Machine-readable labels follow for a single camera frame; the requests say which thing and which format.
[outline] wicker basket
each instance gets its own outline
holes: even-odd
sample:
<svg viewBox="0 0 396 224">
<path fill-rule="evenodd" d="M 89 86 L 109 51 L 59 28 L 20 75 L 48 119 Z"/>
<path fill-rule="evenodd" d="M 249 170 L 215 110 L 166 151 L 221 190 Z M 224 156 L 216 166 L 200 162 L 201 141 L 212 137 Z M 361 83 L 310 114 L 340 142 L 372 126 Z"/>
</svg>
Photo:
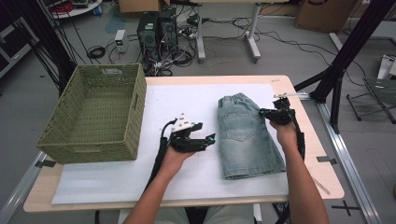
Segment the wicker basket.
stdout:
<svg viewBox="0 0 396 224">
<path fill-rule="evenodd" d="M 78 66 L 37 147 L 61 164 L 135 160 L 146 86 L 138 63 Z"/>
</svg>

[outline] light blue denim shorts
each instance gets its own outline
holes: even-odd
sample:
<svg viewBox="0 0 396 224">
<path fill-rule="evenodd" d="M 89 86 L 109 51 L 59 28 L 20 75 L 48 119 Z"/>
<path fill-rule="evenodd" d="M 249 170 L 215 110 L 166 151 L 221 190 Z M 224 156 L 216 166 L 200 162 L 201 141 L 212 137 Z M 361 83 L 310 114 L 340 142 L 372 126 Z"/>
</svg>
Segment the light blue denim shorts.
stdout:
<svg viewBox="0 0 396 224">
<path fill-rule="evenodd" d="M 219 100 L 219 152 L 226 179 L 269 175 L 286 170 L 259 107 L 244 93 Z"/>
</svg>

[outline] floor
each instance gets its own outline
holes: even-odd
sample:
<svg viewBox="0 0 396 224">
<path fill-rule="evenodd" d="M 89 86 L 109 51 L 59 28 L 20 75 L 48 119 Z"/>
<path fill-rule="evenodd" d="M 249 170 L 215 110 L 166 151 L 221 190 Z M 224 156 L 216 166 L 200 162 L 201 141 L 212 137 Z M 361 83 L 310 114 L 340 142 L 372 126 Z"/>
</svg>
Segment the floor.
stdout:
<svg viewBox="0 0 396 224">
<path fill-rule="evenodd" d="M 103 7 L 103 10 L 104 14 L 101 17 L 88 13 L 62 21 L 69 41 L 86 63 L 89 61 L 85 57 L 84 48 L 72 22 L 87 48 L 95 45 L 105 46 L 106 42 L 114 37 L 111 33 L 120 28 L 125 28 L 128 35 L 135 34 L 138 19 L 127 18 L 123 21 L 118 16 L 117 9 L 108 5 Z M 285 40 L 318 45 L 336 52 L 328 35 L 296 29 L 293 23 L 294 18 L 265 17 L 259 19 L 258 28 L 262 32 L 276 31 Z M 229 24 L 208 23 L 204 24 L 204 27 L 204 35 L 228 37 L 238 36 L 242 32 Z M 347 36 L 342 34 L 339 37 L 342 41 L 347 39 Z M 293 84 L 298 84 L 328 67 L 317 53 L 304 52 L 297 46 L 281 43 L 268 36 L 261 35 L 257 45 L 262 58 L 254 63 L 250 57 L 250 49 L 242 39 L 205 39 L 207 59 L 204 63 L 198 64 L 197 60 L 194 60 L 188 67 L 173 66 L 171 70 L 174 76 L 287 75 Z M 314 47 L 302 48 L 321 52 L 327 63 L 334 57 Z M 374 39 L 368 41 L 355 61 L 361 65 L 367 77 L 376 77 L 380 57 L 383 54 L 396 55 L 395 51 L 396 46 L 392 42 Z M 134 63 L 138 54 L 138 43 L 132 41 L 127 53 L 121 55 L 116 63 Z M 99 62 L 108 63 L 108 59 L 105 57 Z M 356 64 L 352 64 L 347 71 L 354 82 L 361 83 L 363 72 Z M 316 85 L 307 87 L 304 91 L 311 92 L 315 87 Z M 39 152 L 35 143 L 57 103 L 58 92 L 33 52 L 28 53 L 0 79 L 0 89 L 3 91 L 0 96 L 0 204 L 5 204 Z M 357 86 L 347 76 L 344 77 L 339 130 L 382 223 L 391 224 L 396 219 L 396 200 L 392 192 L 396 184 L 396 126 L 381 113 L 363 118 L 363 121 L 356 120 L 346 95 L 357 95 L 364 91 L 364 87 Z M 331 107 L 331 99 L 330 94 L 328 107 Z M 303 105 L 328 156 L 337 159 L 332 139 L 327 133 L 316 104 L 303 101 Z M 344 171 L 339 163 L 333 168 L 346 195 L 343 199 L 325 202 L 331 223 L 365 223 Z M 344 206 L 345 203 L 348 209 L 335 207 Z M 262 212 L 263 223 L 276 221 L 276 213 L 271 204 L 262 204 Z M 119 214 L 120 210 L 102 211 L 101 222 L 117 223 Z M 93 222 L 93 218 L 93 211 L 29 214 L 20 206 L 9 223 L 90 223 Z"/>
</svg>

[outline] human hand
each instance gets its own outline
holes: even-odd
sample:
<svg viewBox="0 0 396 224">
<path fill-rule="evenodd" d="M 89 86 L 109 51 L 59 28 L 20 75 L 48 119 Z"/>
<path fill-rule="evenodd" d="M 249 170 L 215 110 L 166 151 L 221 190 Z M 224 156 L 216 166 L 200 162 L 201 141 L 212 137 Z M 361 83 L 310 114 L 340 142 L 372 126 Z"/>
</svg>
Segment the human hand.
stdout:
<svg viewBox="0 0 396 224">
<path fill-rule="evenodd" d="M 165 157 L 161 165 L 158 175 L 161 175 L 169 180 L 180 170 L 183 162 L 192 156 L 195 152 L 178 152 L 173 147 L 169 146 L 166 149 Z"/>
<path fill-rule="evenodd" d="M 276 129 L 277 141 L 279 141 L 283 150 L 297 148 L 297 132 L 293 122 L 281 125 L 270 121 L 270 124 Z"/>
</svg>

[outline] cardboard box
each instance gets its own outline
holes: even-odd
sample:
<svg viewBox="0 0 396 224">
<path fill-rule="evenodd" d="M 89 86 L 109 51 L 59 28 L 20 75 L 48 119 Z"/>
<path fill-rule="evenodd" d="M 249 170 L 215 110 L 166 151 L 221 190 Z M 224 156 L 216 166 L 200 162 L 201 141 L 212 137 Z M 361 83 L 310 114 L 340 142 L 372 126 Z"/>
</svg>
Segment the cardboard box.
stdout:
<svg viewBox="0 0 396 224">
<path fill-rule="evenodd" d="M 339 33 L 360 3 L 361 0 L 304 0 L 295 26 L 322 33 Z"/>
<path fill-rule="evenodd" d="M 120 12 L 161 11 L 163 0 L 120 0 Z"/>
</svg>

